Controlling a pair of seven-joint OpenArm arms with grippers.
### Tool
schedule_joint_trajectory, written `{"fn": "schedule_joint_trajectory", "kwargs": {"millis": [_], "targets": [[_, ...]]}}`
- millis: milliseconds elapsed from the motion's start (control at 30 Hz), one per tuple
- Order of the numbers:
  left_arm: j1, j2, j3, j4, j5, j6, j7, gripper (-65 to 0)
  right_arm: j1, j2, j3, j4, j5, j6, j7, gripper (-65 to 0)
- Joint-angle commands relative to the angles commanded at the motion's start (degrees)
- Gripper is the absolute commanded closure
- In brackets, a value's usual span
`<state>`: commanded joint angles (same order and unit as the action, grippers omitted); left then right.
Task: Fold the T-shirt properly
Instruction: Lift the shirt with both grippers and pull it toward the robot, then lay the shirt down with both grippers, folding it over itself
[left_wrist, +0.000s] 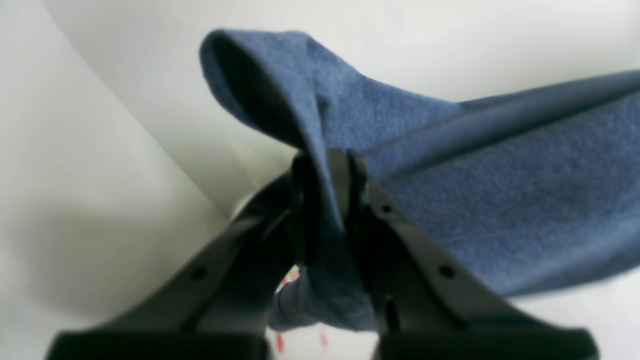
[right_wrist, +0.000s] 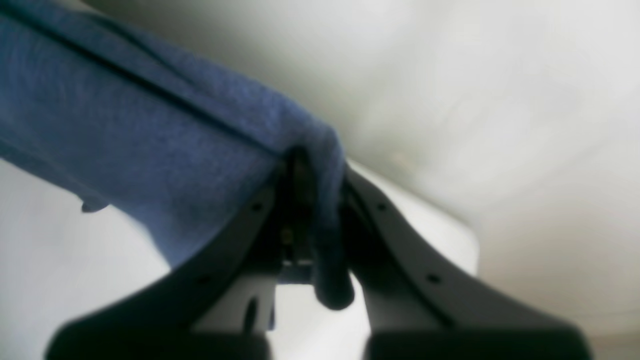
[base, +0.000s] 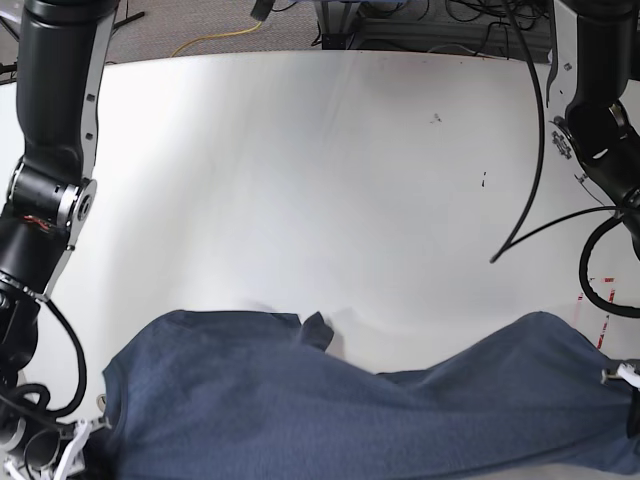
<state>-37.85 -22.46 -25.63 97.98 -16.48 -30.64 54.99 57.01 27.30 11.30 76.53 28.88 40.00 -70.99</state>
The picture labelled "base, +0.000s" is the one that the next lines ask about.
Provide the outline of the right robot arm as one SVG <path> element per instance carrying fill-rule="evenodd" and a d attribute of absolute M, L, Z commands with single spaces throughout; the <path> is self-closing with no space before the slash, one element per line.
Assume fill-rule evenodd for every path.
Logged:
<path fill-rule="evenodd" d="M 98 99 L 118 5 L 27 1 L 17 58 L 17 118 L 24 152 L 1 210 L 1 452 L 15 479 L 107 479 L 88 441 L 104 420 L 73 420 L 87 388 L 63 407 L 20 372 L 38 342 L 37 317 L 73 254 L 96 196 Z"/>

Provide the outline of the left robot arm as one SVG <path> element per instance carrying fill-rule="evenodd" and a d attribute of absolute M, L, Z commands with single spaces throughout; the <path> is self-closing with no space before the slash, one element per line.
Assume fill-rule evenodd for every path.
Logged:
<path fill-rule="evenodd" d="M 631 77 L 638 27 L 636 1 L 552 1 L 551 69 L 539 81 L 533 58 L 510 7 L 504 9 L 529 70 L 538 113 L 539 147 L 531 190 L 542 176 L 546 142 L 580 167 L 579 181 L 611 217 L 588 237 L 578 279 L 586 299 L 614 316 L 636 319 L 638 308 L 601 298 L 588 275 L 598 241 L 619 225 L 639 246 L 639 134 L 621 102 Z"/>

